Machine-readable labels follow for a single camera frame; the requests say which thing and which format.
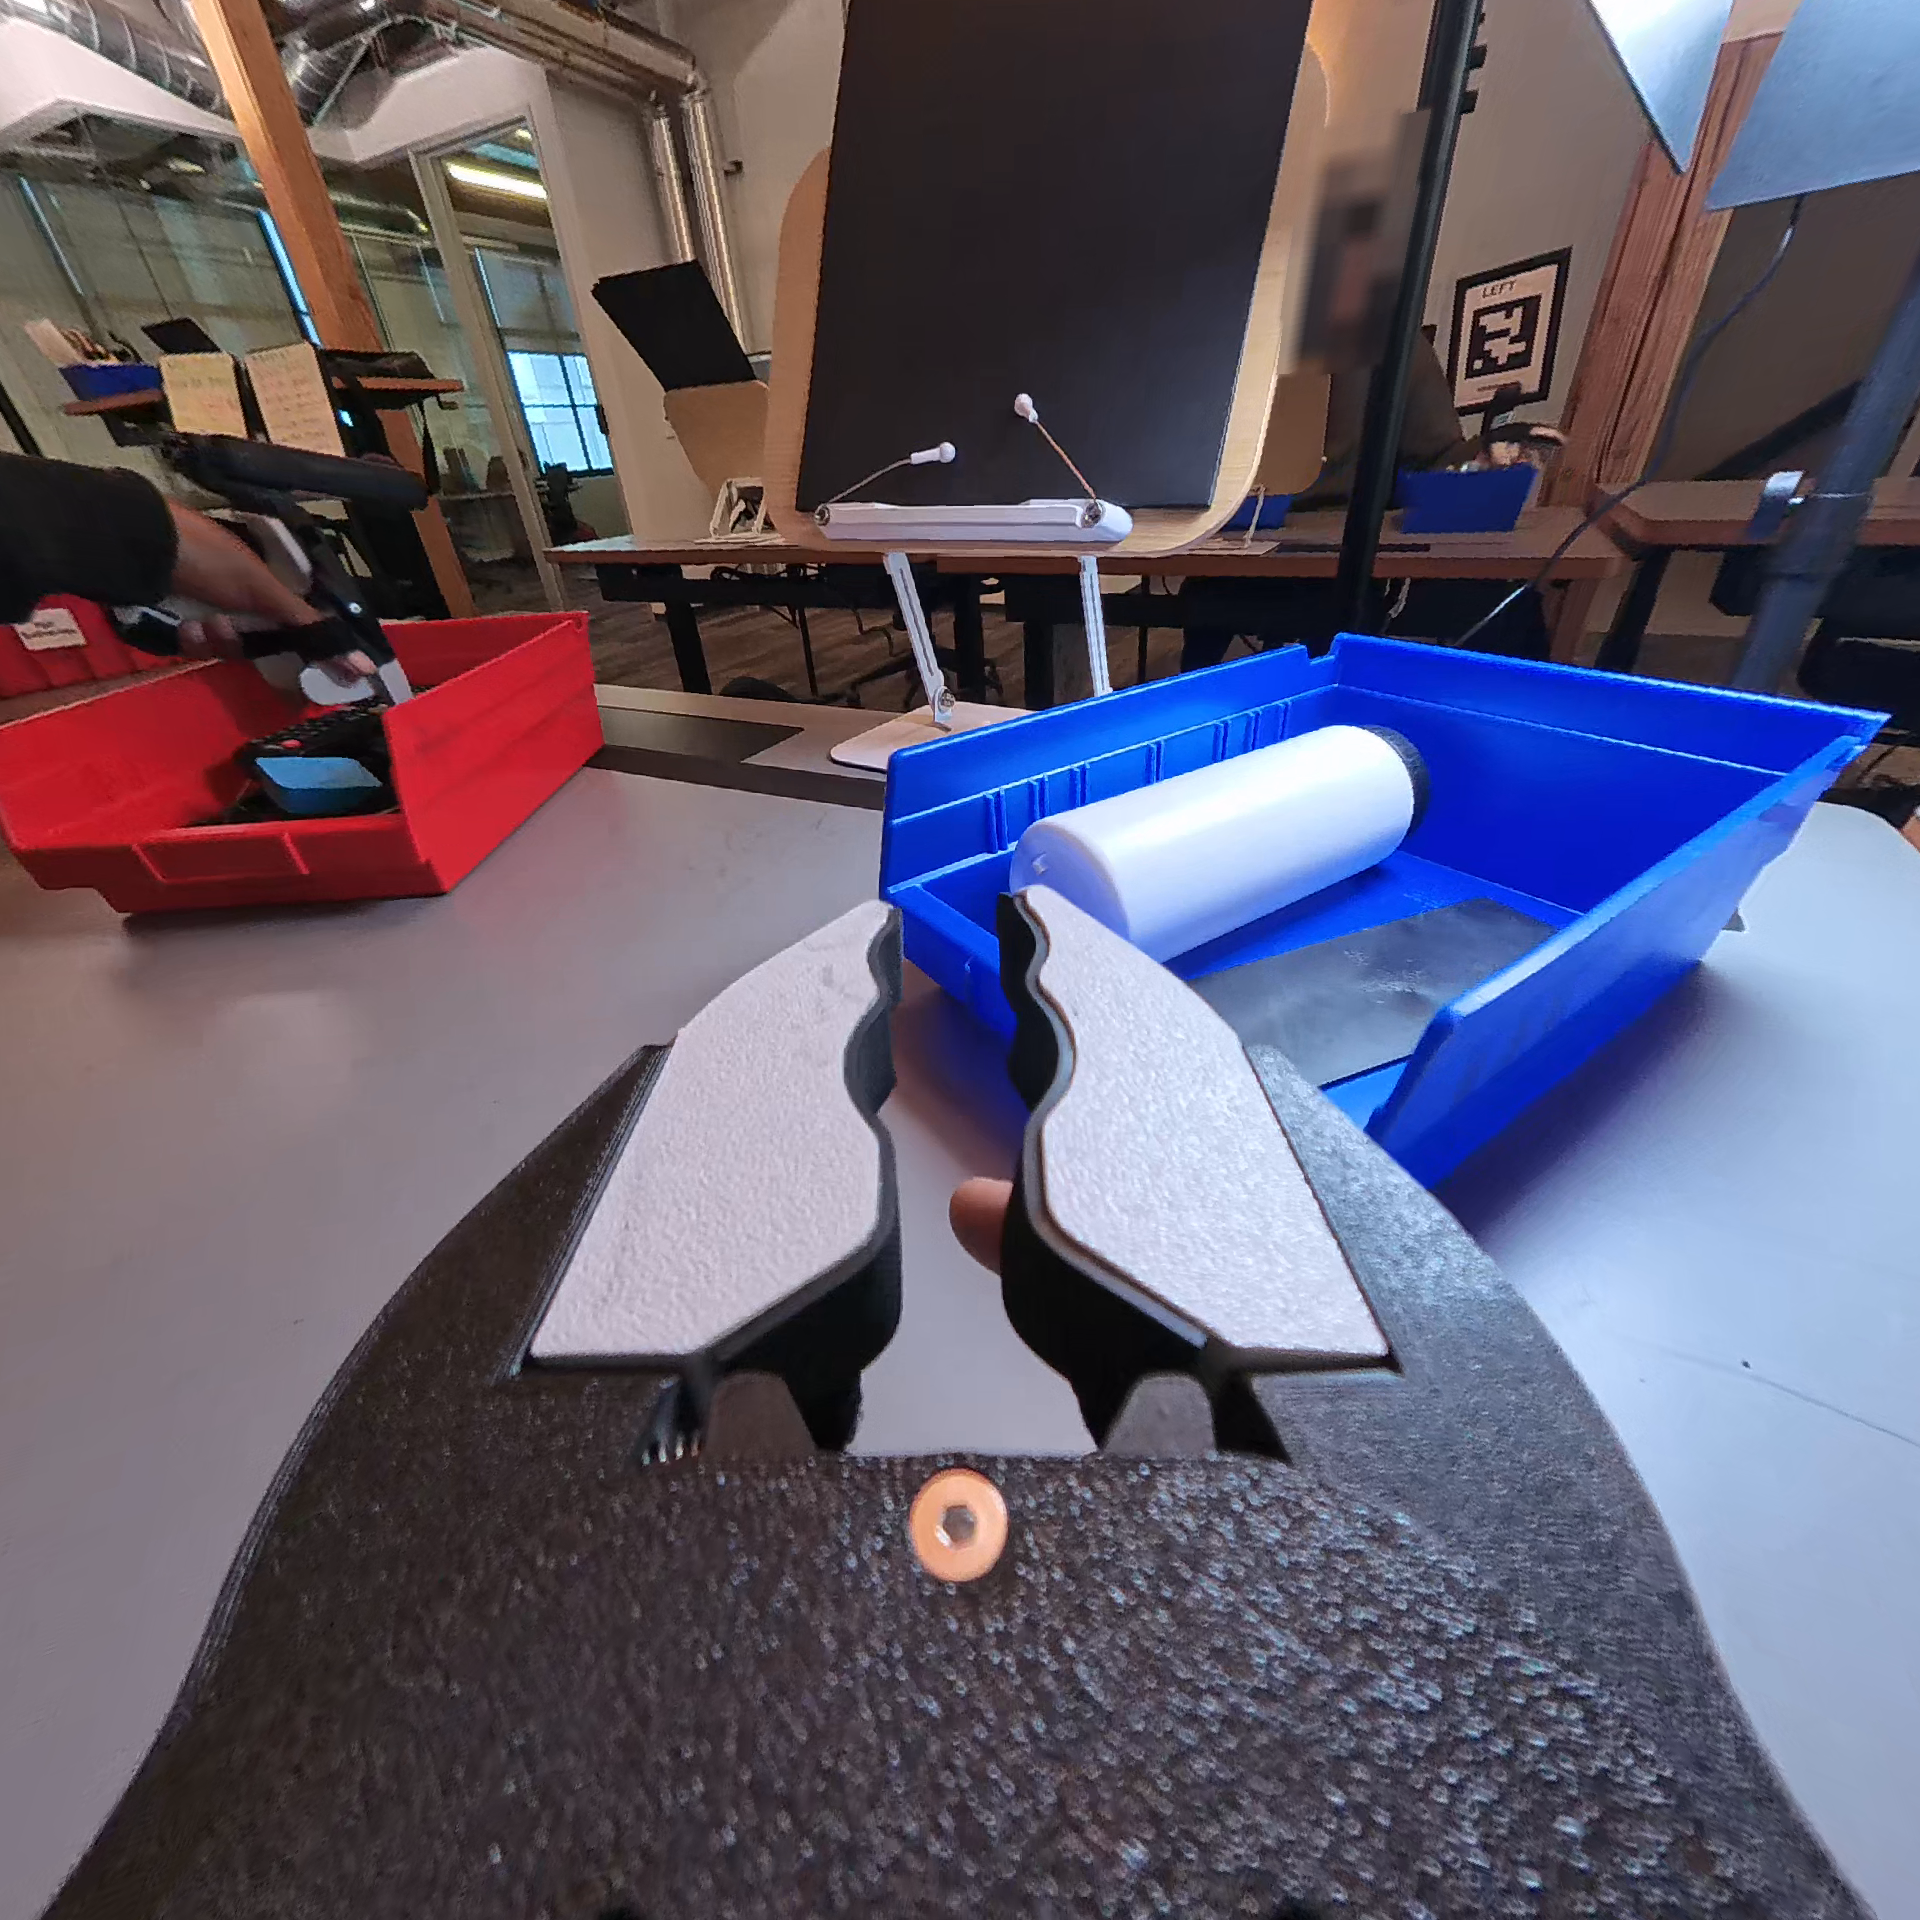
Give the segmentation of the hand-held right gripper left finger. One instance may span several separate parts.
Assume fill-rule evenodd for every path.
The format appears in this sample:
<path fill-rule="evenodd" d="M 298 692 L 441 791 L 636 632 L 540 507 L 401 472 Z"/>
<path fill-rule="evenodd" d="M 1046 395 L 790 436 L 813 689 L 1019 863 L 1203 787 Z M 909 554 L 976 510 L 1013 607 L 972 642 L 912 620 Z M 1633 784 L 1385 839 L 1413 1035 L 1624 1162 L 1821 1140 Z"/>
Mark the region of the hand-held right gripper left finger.
<path fill-rule="evenodd" d="M 683 1025 L 588 1182 L 534 1370 L 673 1377 L 697 1427 L 723 1380 L 773 1377 L 817 1450 L 852 1442 L 904 1311 L 900 991 L 900 918 L 866 902 Z"/>

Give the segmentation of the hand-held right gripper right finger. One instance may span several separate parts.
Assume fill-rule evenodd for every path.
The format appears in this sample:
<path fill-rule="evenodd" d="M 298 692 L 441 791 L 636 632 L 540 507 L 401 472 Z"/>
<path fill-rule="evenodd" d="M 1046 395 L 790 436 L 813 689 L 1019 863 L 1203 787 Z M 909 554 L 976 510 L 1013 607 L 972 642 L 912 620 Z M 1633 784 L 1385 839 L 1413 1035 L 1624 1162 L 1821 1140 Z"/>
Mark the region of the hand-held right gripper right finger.
<path fill-rule="evenodd" d="M 1025 1104 L 1004 1308 L 1104 1447 L 1188 1384 L 1210 1442 L 1277 1455 L 1256 1380 L 1398 1359 L 1245 1044 L 1164 962 L 1046 886 L 996 904 Z"/>

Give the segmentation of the black light stand pole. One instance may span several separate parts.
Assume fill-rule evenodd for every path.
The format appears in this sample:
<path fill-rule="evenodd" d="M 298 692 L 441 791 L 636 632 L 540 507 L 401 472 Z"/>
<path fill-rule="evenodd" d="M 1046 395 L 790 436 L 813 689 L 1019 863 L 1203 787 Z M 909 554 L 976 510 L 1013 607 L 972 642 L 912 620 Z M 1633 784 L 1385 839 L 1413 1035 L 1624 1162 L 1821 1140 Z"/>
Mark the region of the black light stand pole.
<path fill-rule="evenodd" d="M 1370 617 L 1382 524 L 1402 465 L 1409 370 L 1422 337 L 1459 127 L 1470 110 L 1472 79 L 1484 63 L 1480 33 L 1481 2 L 1432 8 L 1425 74 L 1411 118 L 1411 167 L 1406 193 L 1398 194 L 1404 209 L 1390 223 L 1390 233 L 1398 241 L 1393 254 L 1398 272 L 1361 423 L 1331 602 L 1332 633 L 1355 633 Z"/>

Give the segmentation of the black standing desk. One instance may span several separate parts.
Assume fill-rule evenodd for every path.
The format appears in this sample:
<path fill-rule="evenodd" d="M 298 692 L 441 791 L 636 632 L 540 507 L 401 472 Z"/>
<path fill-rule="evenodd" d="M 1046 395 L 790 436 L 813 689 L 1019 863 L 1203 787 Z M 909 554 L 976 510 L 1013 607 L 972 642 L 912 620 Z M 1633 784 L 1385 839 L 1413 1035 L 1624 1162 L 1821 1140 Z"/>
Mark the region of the black standing desk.
<path fill-rule="evenodd" d="M 34 320 L 28 335 L 36 351 L 54 367 L 70 391 L 70 417 L 96 417 L 118 446 L 144 446 L 152 433 L 173 433 L 160 391 L 157 359 L 163 353 L 217 351 L 205 330 L 193 320 L 166 320 L 148 328 L 155 359 L 142 359 L 126 344 L 100 344 L 78 328 Z M 345 458 L 389 463 L 422 482 L 426 505 L 412 514 L 348 507 L 336 500 L 308 503 L 328 530 L 328 544 L 349 575 L 378 587 L 380 617 L 443 617 L 449 599 L 443 580 L 457 575 L 457 562 L 437 562 L 422 543 L 421 514 L 438 488 L 435 451 L 426 425 L 416 433 L 414 454 L 396 454 L 389 418 L 452 398 L 456 379 L 430 375 L 414 353 L 321 353 L 328 384 L 338 398 Z M 256 411 L 244 354 L 232 354 L 246 404 L 250 441 L 267 441 Z"/>

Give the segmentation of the red plastic tray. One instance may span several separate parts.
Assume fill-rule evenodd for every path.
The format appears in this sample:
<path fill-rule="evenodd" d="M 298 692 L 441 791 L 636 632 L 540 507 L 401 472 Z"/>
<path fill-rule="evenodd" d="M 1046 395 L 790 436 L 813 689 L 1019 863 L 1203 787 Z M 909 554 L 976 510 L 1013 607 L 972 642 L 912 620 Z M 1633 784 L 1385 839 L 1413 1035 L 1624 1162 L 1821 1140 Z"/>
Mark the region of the red plastic tray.
<path fill-rule="evenodd" d="M 241 750 L 291 706 L 251 663 L 195 663 L 2 734 L 2 828 L 44 889 L 122 914 L 443 897 L 603 747 L 582 614 L 397 623 L 396 807 L 216 823 Z"/>

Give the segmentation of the black panel on white stand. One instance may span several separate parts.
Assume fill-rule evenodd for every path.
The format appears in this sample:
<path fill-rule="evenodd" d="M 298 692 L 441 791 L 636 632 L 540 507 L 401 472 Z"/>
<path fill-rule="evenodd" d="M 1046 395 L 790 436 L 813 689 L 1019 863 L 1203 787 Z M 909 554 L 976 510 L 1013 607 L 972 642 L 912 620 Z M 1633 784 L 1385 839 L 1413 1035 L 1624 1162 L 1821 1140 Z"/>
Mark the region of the black panel on white stand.
<path fill-rule="evenodd" d="M 851 6 L 833 142 L 790 193 L 764 500 L 805 560 L 870 562 L 915 711 L 833 760 L 1017 718 L 957 692 L 932 572 L 1152 577 L 1257 492 L 1299 362 L 1328 79 L 1313 6 Z"/>

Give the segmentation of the black remote control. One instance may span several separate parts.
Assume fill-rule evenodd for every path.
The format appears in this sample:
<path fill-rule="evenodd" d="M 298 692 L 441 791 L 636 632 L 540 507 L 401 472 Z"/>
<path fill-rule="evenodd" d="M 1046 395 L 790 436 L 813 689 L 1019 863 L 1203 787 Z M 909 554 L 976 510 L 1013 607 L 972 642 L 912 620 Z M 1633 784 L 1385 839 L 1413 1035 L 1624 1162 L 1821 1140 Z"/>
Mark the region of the black remote control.
<path fill-rule="evenodd" d="M 387 706 L 366 702 L 321 708 L 251 739 L 233 754 L 246 768 L 264 760 L 345 760 L 362 763 L 376 779 L 389 779 L 393 756 Z"/>

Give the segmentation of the blue black eraser block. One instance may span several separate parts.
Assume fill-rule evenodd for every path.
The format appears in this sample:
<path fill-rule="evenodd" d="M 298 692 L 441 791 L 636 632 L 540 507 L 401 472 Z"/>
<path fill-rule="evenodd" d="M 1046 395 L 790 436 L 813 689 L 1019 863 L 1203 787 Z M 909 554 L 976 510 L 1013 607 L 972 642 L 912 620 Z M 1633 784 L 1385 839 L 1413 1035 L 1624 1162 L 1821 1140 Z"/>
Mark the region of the blue black eraser block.
<path fill-rule="evenodd" d="M 390 783 L 338 754 L 260 754 L 254 779 L 264 807 L 285 820 L 349 818 L 393 807 Z"/>

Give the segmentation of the person's left hand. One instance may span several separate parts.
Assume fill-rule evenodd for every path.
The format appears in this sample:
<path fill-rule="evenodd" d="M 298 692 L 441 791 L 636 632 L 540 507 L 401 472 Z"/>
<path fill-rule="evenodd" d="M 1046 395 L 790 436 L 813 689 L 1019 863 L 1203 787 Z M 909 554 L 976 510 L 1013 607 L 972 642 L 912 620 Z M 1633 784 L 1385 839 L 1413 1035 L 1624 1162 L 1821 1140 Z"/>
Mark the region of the person's left hand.
<path fill-rule="evenodd" d="M 178 602 L 204 608 L 202 623 L 182 624 L 182 646 L 202 651 L 241 657 L 251 632 L 238 626 L 254 620 L 260 633 L 289 636 L 294 628 L 328 626 L 317 608 L 280 580 L 267 562 L 220 521 L 163 500 L 173 529 L 173 556 L 164 583 L 155 567 L 142 583 L 152 602 Z"/>

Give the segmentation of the blue plastic bin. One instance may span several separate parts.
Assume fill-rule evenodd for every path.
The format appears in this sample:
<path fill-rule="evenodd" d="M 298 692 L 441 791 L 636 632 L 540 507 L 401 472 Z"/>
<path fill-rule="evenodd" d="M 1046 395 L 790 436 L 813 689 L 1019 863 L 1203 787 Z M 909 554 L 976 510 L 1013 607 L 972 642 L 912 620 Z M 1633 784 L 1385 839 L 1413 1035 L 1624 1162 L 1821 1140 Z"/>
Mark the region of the blue plastic bin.
<path fill-rule="evenodd" d="M 1022 830 L 1338 724 L 1425 756 L 1428 806 L 1404 849 L 1168 969 L 1201 979 L 1477 898 L 1547 927 L 1398 1058 L 1318 1076 L 1437 1187 L 1692 971 L 1886 718 L 1352 633 L 1322 657 L 1244 657 L 900 753 L 878 895 L 905 959 L 1010 1035 L 996 902 Z"/>

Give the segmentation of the small blue bin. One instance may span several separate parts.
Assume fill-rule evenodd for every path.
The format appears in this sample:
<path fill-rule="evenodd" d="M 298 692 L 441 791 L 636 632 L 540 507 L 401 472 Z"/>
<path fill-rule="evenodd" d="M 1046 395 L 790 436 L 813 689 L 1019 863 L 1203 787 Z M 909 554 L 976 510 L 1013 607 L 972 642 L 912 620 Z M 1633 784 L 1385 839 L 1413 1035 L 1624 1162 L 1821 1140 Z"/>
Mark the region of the small blue bin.
<path fill-rule="evenodd" d="M 1470 470 L 1398 470 L 1396 510 L 1402 536 L 1488 537 L 1508 536 L 1540 486 L 1529 463 Z"/>

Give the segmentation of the white flip chart board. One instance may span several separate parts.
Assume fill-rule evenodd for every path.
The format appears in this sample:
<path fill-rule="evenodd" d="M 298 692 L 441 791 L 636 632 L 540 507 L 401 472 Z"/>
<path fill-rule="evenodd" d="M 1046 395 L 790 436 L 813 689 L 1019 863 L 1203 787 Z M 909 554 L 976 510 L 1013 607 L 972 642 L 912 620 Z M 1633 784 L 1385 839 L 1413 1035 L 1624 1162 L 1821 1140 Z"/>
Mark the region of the white flip chart board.
<path fill-rule="evenodd" d="M 227 353 L 163 353 L 157 374 L 173 433 L 241 441 L 250 436 L 238 368 Z"/>
<path fill-rule="evenodd" d="M 313 344 L 251 351 L 244 374 L 270 443 L 345 458 L 338 398 Z"/>

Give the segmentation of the dark plate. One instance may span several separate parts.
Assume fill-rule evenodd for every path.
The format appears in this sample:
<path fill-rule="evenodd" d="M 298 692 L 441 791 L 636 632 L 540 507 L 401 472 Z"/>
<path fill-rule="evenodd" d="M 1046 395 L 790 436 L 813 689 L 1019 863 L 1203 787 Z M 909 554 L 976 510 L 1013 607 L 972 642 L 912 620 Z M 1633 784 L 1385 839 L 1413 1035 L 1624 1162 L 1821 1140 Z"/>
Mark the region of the dark plate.
<path fill-rule="evenodd" d="M 1550 937 L 1547 921 L 1475 898 L 1225 968 L 1192 988 L 1249 1050 L 1274 1050 L 1308 1083 L 1332 1089 L 1404 1065 L 1440 1011 Z"/>

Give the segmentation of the black and beige panel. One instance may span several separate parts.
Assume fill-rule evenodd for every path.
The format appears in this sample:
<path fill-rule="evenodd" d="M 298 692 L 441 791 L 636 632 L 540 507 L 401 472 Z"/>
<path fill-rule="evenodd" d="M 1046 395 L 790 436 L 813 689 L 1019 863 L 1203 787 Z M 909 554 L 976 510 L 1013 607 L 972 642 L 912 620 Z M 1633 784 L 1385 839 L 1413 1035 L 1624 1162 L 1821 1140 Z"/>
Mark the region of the black and beige panel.
<path fill-rule="evenodd" d="M 592 298 L 660 388 L 664 427 L 704 492 L 764 480 L 771 391 L 699 262 L 600 279 Z"/>

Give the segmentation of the white bottle black cap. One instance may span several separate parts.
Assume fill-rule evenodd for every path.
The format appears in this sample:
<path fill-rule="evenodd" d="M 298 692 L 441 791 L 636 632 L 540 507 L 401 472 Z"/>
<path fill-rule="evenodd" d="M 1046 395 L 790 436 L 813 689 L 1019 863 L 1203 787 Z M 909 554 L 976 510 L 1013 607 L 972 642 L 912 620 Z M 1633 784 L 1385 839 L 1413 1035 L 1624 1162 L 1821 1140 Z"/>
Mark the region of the white bottle black cap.
<path fill-rule="evenodd" d="M 1049 889 L 1164 962 L 1382 864 L 1428 796 L 1404 734 L 1322 727 L 1029 826 L 1006 889 Z"/>

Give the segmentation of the red ribbed plastic bin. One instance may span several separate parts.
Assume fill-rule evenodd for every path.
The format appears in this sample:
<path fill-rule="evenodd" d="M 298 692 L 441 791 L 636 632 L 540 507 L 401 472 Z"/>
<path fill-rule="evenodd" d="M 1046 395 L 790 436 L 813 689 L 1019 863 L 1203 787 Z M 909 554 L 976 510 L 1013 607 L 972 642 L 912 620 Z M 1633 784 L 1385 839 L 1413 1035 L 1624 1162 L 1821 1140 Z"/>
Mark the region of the red ribbed plastic bin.
<path fill-rule="evenodd" d="M 19 623 L 2 623 L 2 698 L 93 689 L 163 667 L 123 642 L 109 616 L 73 595 L 50 595 Z"/>

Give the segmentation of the wooden top desk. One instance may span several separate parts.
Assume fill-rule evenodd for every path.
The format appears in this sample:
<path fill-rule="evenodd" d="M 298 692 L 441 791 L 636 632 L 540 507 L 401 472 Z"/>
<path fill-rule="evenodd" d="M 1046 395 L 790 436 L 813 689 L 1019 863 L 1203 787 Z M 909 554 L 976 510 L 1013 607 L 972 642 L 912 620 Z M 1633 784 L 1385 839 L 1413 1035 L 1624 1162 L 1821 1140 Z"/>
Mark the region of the wooden top desk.
<path fill-rule="evenodd" d="M 1630 575 L 1611 628 L 1600 642 L 1597 670 L 1633 674 L 1657 608 L 1667 569 L 1677 554 L 1730 554 L 1766 544 L 1793 516 L 1788 475 L 1721 482 L 1654 482 L 1637 488 L 1595 520 Z"/>
<path fill-rule="evenodd" d="M 1232 614 L 1245 614 L 1252 620 L 1240 633 L 1257 636 L 1274 617 L 1268 583 L 1332 591 L 1339 532 L 1342 516 L 1313 514 L 1268 536 L 1213 537 L 1156 560 L 1109 556 L 1100 562 L 1109 633 L 1185 633 L 1194 624 L 1225 628 Z M 594 577 L 610 603 L 660 608 L 680 684 L 690 692 L 713 689 L 701 614 L 873 614 L 896 602 L 876 550 L 809 547 L 782 536 L 682 543 L 618 536 L 550 547 L 546 558 L 561 569 Z M 963 702 L 981 704 L 996 691 L 982 628 L 982 603 L 996 592 L 1001 616 L 1022 633 L 1025 700 L 1057 704 L 1057 633 L 1082 617 L 1072 560 L 1034 550 L 946 558 L 918 550 L 909 564 L 926 614 L 950 617 L 950 640 L 934 646 L 934 658 L 948 667 Z M 1524 512 L 1515 530 L 1491 536 L 1406 536 L 1393 529 L 1377 554 L 1377 579 L 1382 583 L 1558 591 L 1558 607 L 1547 614 L 1553 658 L 1570 658 L 1600 580 L 1620 567 L 1611 543 L 1585 529 L 1570 510 Z"/>

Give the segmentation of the wooden pillar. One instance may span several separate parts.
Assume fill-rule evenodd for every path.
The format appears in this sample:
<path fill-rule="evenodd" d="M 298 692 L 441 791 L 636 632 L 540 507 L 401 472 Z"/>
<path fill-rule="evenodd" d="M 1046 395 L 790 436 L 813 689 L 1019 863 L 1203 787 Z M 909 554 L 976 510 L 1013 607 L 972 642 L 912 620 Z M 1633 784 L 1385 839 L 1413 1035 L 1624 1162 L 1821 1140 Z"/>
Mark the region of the wooden pillar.
<path fill-rule="evenodd" d="M 298 99 L 259 2 L 189 2 L 205 58 L 264 185 L 280 238 L 325 347 L 381 347 L 368 290 L 348 249 Z"/>

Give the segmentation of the studio softbox light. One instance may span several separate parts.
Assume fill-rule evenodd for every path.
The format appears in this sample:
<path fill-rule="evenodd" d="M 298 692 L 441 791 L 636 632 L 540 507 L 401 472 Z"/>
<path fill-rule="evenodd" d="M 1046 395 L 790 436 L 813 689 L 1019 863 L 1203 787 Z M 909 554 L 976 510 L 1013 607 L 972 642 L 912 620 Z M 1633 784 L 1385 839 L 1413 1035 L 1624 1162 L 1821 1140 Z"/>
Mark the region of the studio softbox light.
<path fill-rule="evenodd" d="M 1785 25 L 1705 210 L 1797 203 L 1844 185 L 1916 177 L 1918 8 L 1806 2 Z M 1736 529 L 1736 554 L 1763 560 L 1732 686 L 1770 692 L 1804 647 L 1857 554 L 1874 489 L 1916 417 L 1918 278 L 1889 328 L 1812 479 L 1773 475 Z"/>

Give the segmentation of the black white marker sign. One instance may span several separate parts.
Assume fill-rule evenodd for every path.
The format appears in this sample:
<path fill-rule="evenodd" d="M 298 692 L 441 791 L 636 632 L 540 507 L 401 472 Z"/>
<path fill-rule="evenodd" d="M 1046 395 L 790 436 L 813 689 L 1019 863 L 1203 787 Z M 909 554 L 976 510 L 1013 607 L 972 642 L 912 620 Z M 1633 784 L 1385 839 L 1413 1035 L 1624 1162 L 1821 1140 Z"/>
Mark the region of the black white marker sign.
<path fill-rule="evenodd" d="M 1460 417 L 1553 394 L 1572 249 L 1456 279 L 1448 375 Z"/>

